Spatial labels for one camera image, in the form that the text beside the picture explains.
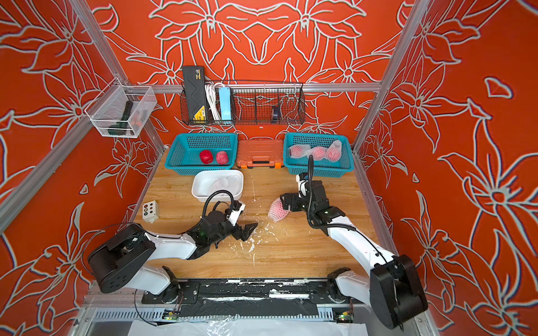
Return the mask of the white foam net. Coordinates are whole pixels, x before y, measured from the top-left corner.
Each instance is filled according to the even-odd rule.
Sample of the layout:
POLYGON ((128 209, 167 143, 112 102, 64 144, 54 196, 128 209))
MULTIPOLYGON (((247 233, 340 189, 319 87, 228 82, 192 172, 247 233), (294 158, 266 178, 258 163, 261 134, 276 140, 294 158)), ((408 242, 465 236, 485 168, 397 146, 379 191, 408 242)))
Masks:
POLYGON ((211 195, 219 190, 229 191, 229 181, 227 177, 221 177, 215 180, 208 190, 208 195, 211 195))
POLYGON ((231 175, 226 178, 227 189, 232 194, 238 194, 242 190, 242 178, 238 175, 231 175))

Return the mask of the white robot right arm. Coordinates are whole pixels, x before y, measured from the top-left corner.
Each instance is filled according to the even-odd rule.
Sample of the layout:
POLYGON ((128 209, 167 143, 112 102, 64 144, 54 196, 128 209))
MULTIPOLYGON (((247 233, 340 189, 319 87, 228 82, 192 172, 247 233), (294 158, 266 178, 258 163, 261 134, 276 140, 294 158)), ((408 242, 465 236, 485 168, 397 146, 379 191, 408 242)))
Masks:
POLYGON ((405 254, 395 255, 360 231, 345 213, 332 206, 323 183, 306 173, 296 178, 297 193, 280 196, 286 211, 302 211, 313 229, 338 242, 368 272, 365 284, 352 270, 343 267, 329 275, 332 293, 369 305, 378 320, 389 329, 426 312, 428 302, 413 261, 405 254))

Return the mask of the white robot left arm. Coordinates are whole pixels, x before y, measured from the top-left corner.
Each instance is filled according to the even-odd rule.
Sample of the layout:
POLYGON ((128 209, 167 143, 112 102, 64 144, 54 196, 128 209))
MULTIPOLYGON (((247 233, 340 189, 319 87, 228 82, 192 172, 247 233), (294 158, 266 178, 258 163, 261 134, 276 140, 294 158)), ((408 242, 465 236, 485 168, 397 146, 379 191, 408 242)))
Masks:
POLYGON ((88 264, 102 293, 132 288, 160 295, 173 288, 169 267, 152 267, 152 260, 195 260, 227 237, 247 241, 257 223, 237 223, 242 210, 214 210, 180 235, 158 235, 133 223, 88 256, 88 264))

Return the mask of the teal basket with netted apples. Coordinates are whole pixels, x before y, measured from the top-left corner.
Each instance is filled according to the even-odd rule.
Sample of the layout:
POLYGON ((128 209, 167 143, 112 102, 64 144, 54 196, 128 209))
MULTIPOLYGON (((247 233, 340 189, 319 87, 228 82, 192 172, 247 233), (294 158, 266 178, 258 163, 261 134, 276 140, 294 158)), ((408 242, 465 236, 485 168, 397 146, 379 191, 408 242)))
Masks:
POLYGON ((284 166, 292 175, 298 175, 308 170, 308 158, 292 158, 289 148, 293 145, 310 145, 312 148, 321 146, 329 148, 336 140, 342 144, 342 155, 337 162, 327 159, 314 163, 314 176, 340 178, 354 170, 353 154, 347 137, 337 134, 313 134, 289 132, 284 138, 284 166))

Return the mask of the white plastic tray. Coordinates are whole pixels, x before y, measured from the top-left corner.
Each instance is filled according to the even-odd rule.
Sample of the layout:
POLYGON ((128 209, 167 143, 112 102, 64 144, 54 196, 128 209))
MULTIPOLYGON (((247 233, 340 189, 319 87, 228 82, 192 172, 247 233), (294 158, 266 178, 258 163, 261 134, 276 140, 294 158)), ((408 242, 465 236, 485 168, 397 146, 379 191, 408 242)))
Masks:
POLYGON ((191 194, 204 203, 217 190, 227 190, 234 200, 242 197, 244 175, 234 169, 203 171, 195 175, 191 194))

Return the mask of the orange plastic tool case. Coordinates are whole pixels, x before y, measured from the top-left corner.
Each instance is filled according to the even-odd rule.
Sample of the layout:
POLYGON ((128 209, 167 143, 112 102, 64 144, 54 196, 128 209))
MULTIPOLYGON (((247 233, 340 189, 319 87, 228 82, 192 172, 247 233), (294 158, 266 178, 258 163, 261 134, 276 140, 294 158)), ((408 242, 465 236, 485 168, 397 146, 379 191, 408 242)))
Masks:
POLYGON ((240 169, 284 167, 283 140, 248 139, 239 140, 235 164, 240 169))

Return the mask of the white button control box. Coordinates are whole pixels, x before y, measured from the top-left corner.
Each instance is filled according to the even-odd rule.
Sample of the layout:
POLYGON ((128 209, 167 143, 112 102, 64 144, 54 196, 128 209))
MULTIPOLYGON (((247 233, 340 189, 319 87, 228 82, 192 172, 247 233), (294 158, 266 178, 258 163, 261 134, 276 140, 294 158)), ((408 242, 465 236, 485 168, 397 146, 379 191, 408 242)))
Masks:
POLYGON ((155 220, 159 219, 159 206, 156 200, 143 204, 142 219, 147 223, 153 223, 155 220))

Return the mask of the teal empty basket left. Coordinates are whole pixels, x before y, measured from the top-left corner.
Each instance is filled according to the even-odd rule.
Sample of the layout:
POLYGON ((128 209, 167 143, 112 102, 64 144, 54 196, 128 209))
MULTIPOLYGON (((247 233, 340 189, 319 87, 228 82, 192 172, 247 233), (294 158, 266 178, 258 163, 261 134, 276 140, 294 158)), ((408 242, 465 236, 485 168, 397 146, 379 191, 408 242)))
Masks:
POLYGON ((203 171, 231 169, 238 150, 234 133, 185 133, 176 136, 165 168, 182 176, 203 171))

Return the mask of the light blue flat box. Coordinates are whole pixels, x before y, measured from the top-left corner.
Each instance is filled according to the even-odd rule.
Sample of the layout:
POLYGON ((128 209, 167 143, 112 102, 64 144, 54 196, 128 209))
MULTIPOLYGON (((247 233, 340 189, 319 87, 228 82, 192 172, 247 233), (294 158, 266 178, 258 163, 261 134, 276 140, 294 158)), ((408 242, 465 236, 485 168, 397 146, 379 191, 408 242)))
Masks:
POLYGON ((231 89, 227 87, 221 87, 219 89, 219 103, 221 109, 221 120, 226 123, 232 121, 232 109, 231 109, 231 89))

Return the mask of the black box with yellow label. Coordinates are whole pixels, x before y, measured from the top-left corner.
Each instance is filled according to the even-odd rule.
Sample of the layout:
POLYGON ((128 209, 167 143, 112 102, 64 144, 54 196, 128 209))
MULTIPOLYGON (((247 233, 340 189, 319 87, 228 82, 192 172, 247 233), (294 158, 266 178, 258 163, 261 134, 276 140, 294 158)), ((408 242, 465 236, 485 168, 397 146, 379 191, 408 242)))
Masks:
POLYGON ((189 121, 193 124, 207 122, 204 68, 185 66, 182 70, 189 121))

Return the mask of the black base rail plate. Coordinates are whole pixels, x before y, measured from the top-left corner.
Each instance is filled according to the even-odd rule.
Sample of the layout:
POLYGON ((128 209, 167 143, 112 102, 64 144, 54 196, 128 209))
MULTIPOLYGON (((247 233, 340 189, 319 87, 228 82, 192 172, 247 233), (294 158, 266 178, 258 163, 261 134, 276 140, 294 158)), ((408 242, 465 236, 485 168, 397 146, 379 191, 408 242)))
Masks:
POLYGON ((349 322, 361 301, 330 295, 326 278, 182 279, 171 303, 148 292, 136 295, 155 322, 287 319, 349 322))

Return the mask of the clear acrylic wall box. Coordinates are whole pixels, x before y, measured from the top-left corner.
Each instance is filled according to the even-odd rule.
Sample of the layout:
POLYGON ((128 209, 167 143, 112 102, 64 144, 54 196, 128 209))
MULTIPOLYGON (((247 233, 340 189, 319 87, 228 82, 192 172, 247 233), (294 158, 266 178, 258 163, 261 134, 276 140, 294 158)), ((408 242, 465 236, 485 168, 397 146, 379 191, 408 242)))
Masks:
POLYGON ((84 112, 103 137, 135 139, 139 137, 156 105, 156 94, 151 86, 124 85, 115 78, 85 107, 84 112), (127 121, 126 134, 110 135, 108 128, 121 119, 128 100, 133 101, 133 108, 127 121))

